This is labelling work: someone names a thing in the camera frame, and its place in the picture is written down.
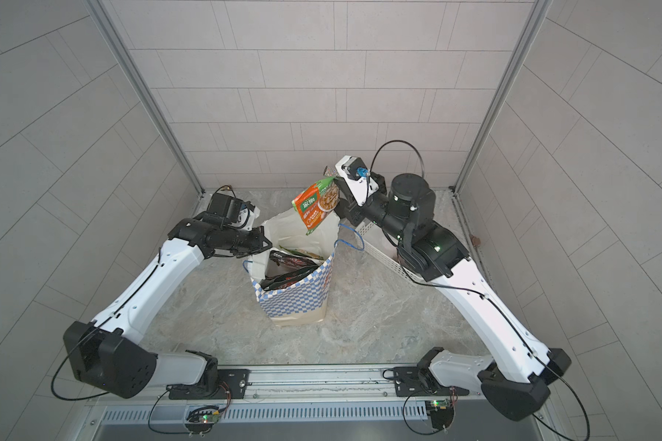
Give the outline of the white perforated plastic basket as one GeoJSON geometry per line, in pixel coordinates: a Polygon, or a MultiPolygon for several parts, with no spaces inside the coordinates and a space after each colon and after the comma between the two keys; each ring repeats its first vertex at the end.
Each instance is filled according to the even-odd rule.
{"type": "Polygon", "coordinates": [[[382,229],[377,225],[366,220],[356,228],[356,232],[363,238],[366,252],[390,271],[410,283],[423,281],[421,277],[401,266],[396,248],[385,238],[382,229]]]}

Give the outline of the blue checkered paper bag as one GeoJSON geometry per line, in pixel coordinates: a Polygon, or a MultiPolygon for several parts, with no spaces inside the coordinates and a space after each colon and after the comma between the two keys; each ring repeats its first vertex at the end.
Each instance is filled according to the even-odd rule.
{"type": "Polygon", "coordinates": [[[244,262],[257,304],[279,327],[308,325],[325,319],[340,218],[330,213],[308,231],[295,209],[262,224],[272,248],[244,262]]]}

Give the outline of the dark fish seasoning packet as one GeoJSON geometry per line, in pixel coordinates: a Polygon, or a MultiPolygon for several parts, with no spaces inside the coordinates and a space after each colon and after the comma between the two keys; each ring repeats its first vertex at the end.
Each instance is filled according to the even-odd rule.
{"type": "Polygon", "coordinates": [[[310,276],[319,267],[320,264],[309,257],[273,249],[259,285],[264,291],[283,290],[310,276]]]}

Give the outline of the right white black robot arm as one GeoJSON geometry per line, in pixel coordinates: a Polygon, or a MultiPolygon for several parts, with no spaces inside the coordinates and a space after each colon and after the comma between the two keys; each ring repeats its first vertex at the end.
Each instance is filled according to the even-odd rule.
{"type": "Polygon", "coordinates": [[[417,364],[428,392],[457,387],[481,393],[503,416],[521,421],[546,403],[550,385],[571,365],[561,348],[533,336],[489,286],[467,248],[434,219],[436,195],[424,178],[398,175],[391,187],[361,168],[339,172],[338,212],[358,225],[379,227],[395,245],[400,268],[411,281],[435,288],[452,302],[488,350],[487,356],[458,356],[435,347],[417,364]]]}

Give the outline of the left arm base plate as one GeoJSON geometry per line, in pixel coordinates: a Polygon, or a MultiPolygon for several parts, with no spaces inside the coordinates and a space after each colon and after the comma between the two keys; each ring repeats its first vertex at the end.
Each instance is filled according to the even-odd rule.
{"type": "Polygon", "coordinates": [[[200,380],[192,385],[167,387],[170,400],[239,400],[243,399],[248,387],[249,369],[207,369],[200,380]]]}

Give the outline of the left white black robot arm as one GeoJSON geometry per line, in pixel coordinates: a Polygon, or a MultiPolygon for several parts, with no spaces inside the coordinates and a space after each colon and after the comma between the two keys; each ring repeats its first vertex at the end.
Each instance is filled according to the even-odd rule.
{"type": "Polygon", "coordinates": [[[222,393],[214,356],[198,351],[156,354],[139,343],[180,283],[204,260],[270,250],[263,228],[254,224],[257,216],[259,210],[247,206],[232,218],[204,211],[181,220],[154,260],[113,303],[90,322],[74,322],[64,332],[64,362],[75,379],[123,399],[160,386],[178,400],[222,393]]]}

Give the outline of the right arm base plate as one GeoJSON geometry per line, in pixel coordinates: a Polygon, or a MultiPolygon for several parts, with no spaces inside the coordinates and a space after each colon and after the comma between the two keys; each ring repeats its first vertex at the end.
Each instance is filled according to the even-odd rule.
{"type": "Polygon", "coordinates": [[[397,397],[409,397],[410,395],[449,397],[468,396],[470,391],[455,386],[441,386],[432,376],[428,369],[420,367],[392,367],[384,369],[382,377],[391,381],[395,387],[397,397]]]}

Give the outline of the orange green condiment packet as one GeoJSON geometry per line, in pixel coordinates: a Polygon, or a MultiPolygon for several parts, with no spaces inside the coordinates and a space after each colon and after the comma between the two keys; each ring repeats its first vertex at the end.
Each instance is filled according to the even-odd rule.
{"type": "Polygon", "coordinates": [[[336,179],[323,178],[310,185],[293,201],[292,207],[299,214],[307,235],[313,233],[327,216],[336,209],[339,188],[336,179]]]}

